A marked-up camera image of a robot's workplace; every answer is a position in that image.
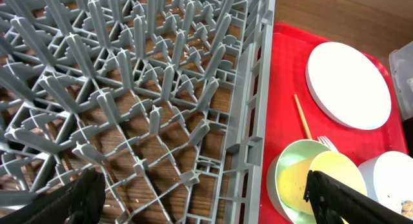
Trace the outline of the white round plate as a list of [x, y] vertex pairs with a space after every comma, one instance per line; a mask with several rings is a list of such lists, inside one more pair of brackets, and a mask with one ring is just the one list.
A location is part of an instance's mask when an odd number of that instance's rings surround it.
[[355, 48], [321, 43], [308, 57], [305, 77], [318, 107], [340, 125], [374, 130], [388, 121], [392, 101], [385, 79]]

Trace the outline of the green bowl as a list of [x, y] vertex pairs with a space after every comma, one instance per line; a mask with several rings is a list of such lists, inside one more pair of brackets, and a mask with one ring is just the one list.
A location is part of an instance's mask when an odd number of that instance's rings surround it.
[[291, 223], [315, 223], [310, 202], [304, 199], [313, 159], [330, 149], [324, 144], [297, 140], [276, 156], [267, 170], [266, 188], [272, 206]]

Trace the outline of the wooden chopstick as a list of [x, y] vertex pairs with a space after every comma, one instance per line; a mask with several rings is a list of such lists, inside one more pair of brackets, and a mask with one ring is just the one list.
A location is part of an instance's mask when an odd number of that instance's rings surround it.
[[305, 114], [303, 112], [303, 109], [301, 107], [301, 103], [299, 102], [297, 94], [294, 94], [294, 100], [296, 102], [297, 110], [298, 110], [298, 113], [299, 113], [299, 116], [300, 116], [301, 123], [303, 125], [303, 130], [305, 132], [305, 135], [306, 135], [307, 139], [312, 139], [312, 134], [310, 132]]

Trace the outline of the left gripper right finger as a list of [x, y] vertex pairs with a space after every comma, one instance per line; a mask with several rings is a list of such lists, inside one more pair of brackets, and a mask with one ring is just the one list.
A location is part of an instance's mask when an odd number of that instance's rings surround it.
[[412, 224], [373, 199], [321, 171], [309, 171], [304, 200], [309, 202], [317, 224]]

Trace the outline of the white plastic fork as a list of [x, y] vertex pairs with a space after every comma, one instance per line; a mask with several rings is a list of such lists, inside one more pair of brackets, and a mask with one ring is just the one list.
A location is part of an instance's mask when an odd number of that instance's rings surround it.
[[339, 152], [339, 150], [336, 148], [336, 146], [326, 136], [319, 136], [319, 137], [317, 137], [317, 140], [320, 143], [326, 145], [331, 151]]

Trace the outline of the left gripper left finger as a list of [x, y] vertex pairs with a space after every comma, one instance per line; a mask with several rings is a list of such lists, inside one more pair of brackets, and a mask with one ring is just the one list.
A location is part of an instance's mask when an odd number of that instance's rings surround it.
[[105, 177], [86, 169], [77, 180], [40, 196], [23, 190], [1, 191], [1, 206], [22, 206], [1, 223], [98, 223], [105, 203]]

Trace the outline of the yellow cup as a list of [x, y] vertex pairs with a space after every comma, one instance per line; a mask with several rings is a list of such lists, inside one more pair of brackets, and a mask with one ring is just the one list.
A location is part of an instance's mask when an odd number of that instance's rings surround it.
[[304, 200], [310, 170], [322, 171], [359, 193], [367, 194], [359, 169], [342, 153], [324, 151], [308, 156], [283, 154], [278, 162], [277, 191], [282, 206], [293, 223], [316, 222], [311, 204]]

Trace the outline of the light blue bowl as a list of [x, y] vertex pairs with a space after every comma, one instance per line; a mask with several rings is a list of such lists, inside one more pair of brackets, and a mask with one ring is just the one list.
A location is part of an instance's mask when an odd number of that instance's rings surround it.
[[412, 158], [398, 151], [385, 152], [358, 167], [367, 196], [412, 219]]

